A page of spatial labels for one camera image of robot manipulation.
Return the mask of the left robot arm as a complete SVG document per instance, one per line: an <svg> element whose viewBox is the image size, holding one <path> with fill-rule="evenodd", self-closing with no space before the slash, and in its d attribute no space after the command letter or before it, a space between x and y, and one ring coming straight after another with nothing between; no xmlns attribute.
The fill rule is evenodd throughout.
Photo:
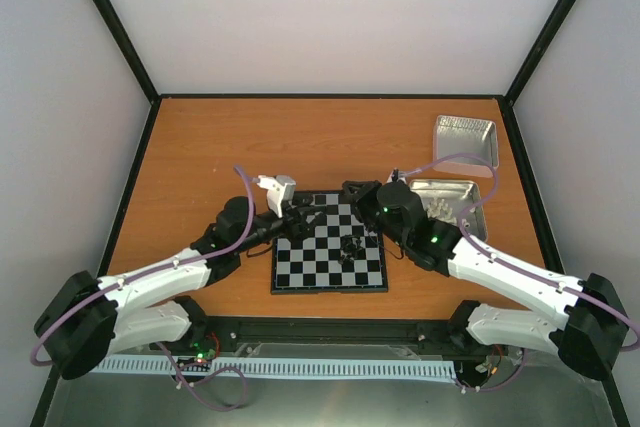
<svg viewBox="0 0 640 427"><path fill-rule="evenodd" d="M65 380L93 370L107 356L155 342L201 347L206 316L186 292L217 283L241 264L242 253L279 238L311 237L326 209L308 196L281 213L258 214L248 198L227 201L214 223L169 259L123 274L70 276L34 325L52 365Z"/></svg>

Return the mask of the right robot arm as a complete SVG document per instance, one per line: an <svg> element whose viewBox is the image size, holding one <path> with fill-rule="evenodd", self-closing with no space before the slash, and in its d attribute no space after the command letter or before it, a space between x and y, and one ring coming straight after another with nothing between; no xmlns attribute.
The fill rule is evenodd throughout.
<svg viewBox="0 0 640 427"><path fill-rule="evenodd" d="M462 343L504 344L557 356L574 372L608 379L629 331L615 287L592 273L558 274L504 254L458 226L431 218L402 181L346 181L356 217L386 235L417 267L472 282L518 304L518 310L463 302L450 324Z"/></svg>

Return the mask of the pile of black chess pieces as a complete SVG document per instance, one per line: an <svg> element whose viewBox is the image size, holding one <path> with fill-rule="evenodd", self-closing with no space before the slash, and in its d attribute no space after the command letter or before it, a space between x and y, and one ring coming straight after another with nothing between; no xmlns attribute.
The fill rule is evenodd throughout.
<svg viewBox="0 0 640 427"><path fill-rule="evenodd" d="M364 241L358 236L345 236L340 240L340 257L341 265L354 264L358 260L366 259L366 247Z"/></svg>

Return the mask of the pile of white chess pieces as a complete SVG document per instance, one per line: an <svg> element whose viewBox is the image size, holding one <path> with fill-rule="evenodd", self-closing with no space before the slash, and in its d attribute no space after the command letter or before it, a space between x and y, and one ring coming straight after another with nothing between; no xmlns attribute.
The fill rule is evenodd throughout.
<svg viewBox="0 0 640 427"><path fill-rule="evenodd" d="M429 218L449 224L457 223L457 217L454 215L453 208L444 199L432 199L427 205L426 213Z"/></svg>

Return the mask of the silver tin with white pieces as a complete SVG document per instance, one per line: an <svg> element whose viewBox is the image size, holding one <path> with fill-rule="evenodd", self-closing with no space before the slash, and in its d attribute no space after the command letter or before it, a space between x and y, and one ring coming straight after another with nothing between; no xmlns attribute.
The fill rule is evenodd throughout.
<svg viewBox="0 0 640 427"><path fill-rule="evenodd" d="M480 200L479 187L475 182L464 180L415 179L409 183L410 189L419 195L426 211L428 203L434 199L444 199L453 208L454 215L463 219L466 230L481 241L488 239L488 229L481 207L473 207L462 216L462 212Z"/></svg>

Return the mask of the small circuit board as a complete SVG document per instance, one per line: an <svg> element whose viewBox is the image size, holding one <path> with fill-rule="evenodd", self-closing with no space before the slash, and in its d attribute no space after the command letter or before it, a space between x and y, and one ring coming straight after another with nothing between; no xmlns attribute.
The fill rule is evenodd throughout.
<svg viewBox="0 0 640 427"><path fill-rule="evenodd" d="M184 366L188 370L204 371L212 367L213 361L220 355L220 342L215 334L209 334L204 340L194 344L195 355Z"/></svg>

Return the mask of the black and silver chessboard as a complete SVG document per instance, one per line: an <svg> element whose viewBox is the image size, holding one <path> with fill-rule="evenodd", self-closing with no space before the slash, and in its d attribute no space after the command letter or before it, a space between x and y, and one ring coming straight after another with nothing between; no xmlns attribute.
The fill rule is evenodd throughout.
<svg viewBox="0 0 640 427"><path fill-rule="evenodd" d="M273 294L319 292L386 292L388 278L384 241L354 215L339 190L303 191L324 204L324 226L302 241L279 238L273 248L271 292ZM340 240L358 236L364 241L366 259L341 265Z"/></svg>

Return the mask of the empty silver tin lid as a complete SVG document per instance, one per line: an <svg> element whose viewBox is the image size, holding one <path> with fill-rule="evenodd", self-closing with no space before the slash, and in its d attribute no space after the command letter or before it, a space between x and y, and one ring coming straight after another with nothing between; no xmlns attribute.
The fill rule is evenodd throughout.
<svg viewBox="0 0 640 427"><path fill-rule="evenodd" d="M453 154L471 154L472 158L456 157L434 167L440 172L466 177L491 177L490 164L499 167L498 136L496 123L491 120L439 115L435 122L434 159Z"/></svg>

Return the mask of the black frame rail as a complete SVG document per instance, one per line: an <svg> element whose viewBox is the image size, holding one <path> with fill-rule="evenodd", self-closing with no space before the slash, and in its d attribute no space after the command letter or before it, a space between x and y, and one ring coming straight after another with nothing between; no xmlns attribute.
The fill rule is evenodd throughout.
<svg viewBox="0 0 640 427"><path fill-rule="evenodd" d="M224 352L259 343L389 345L442 356L479 356L494 351L452 332L444 320L209 316L196 343L209 343Z"/></svg>

